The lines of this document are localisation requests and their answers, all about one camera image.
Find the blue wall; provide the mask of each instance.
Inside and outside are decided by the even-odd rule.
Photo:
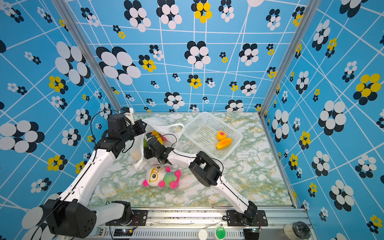
[[[265,121],[319,239],[384,239],[384,3],[342,2],[321,1]]]
[[[255,112],[308,0],[67,3],[121,105],[136,111]],[[202,17],[196,10],[201,8]],[[107,54],[117,55],[119,48],[129,55],[123,64]]]
[[[94,144],[84,114],[95,115],[109,101],[92,71],[78,63],[77,45],[51,1],[9,2],[0,2],[0,238],[11,240],[28,231],[22,227],[27,211],[79,173]],[[74,81],[77,71],[84,75],[82,81],[77,74],[77,85],[58,70],[69,66],[58,53],[68,47],[76,58],[66,56],[69,75]],[[92,128],[100,137],[106,120],[98,115]]]

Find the white plastic basket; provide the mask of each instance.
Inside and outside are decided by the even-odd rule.
[[[232,139],[231,145],[218,150],[216,144],[219,140],[216,135],[219,131]],[[239,145],[243,134],[208,112],[202,112],[185,126],[184,135],[199,146],[206,154],[218,160],[224,160]]]

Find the stuffed toy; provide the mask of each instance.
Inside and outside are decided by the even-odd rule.
[[[180,176],[180,170],[171,173],[170,167],[164,168],[161,165],[154,165],[153,168],[148,169],[143,185],[145,187],[164,187],[167,185],[170,188],[175,189],[179,184]]]

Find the white plastic bag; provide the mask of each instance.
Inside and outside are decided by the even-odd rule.
[[[146,119],[143,119],[142,121],[147,124],[146,132],[145,132],[145,134],[142,134],[142,135],[135,137],[135,142],[134,142],[132,148],[129,150],[129,154],[134,159],[138,160],[138,162],[134,165],[135,170],[143,169],[143,167],[146,164],[146,159],[144,158],[143,140],[144,140],[144,136],[147,133],[152,132],[152,131],[157,131],[158,133],[163,135],[167,139],[167,141],[164,142],[164,146],[166,146],[166,147],[170,147],[177,140],[177,142],[175,144],[173,144],[173,147],[175,147],[175,146],[177,146],[179,138],[181,137],[181,135],[183,134],[183,132],[185,130],[185,127],[182,123],[176,123],[176,124],[168,125],[168,123],[161,118],[146,118]],[[182,129],[179,132],[173,132],[171,127],[176,127],[176,126],[181,126]]]

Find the green marble tabletop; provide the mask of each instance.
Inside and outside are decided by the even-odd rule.
[[[159,117],[169,124],[188,123],[199,113],[135,113],[134,119]],[[224,176],[244,197],[256,205],[292,205],[287,189],[274,160],[257,113],[212,113],[243,134],[237,148],[223,162]],[[201,149],[184,135],[175,147],[186,153]],[[144,187],[145,174],[157,160],[147,160],[142,170],[128,153],[120,153],[109,166],[89,202],[89,207],[105,205],[109,200],[122,200],[132,207],[191,207],[230,206],[216,190],[200,184],[185,167],[171,165],[171,172],[181,170],[176,189],[168,186]]]

